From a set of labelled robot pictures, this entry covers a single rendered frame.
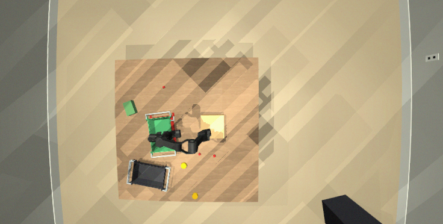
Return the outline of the green block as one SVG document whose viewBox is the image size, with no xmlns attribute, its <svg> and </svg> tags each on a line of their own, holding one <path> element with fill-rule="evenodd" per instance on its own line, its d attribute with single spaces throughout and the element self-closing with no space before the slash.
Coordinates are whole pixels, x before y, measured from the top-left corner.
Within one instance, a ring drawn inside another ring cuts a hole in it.
<svg viewBox="0 0 443 224">
<path fill-rule="evenodd" d="M 123 103 L 123 107 L 126 111 L 127 116 L 138 113 L 133 100 Z"/>
</svg>

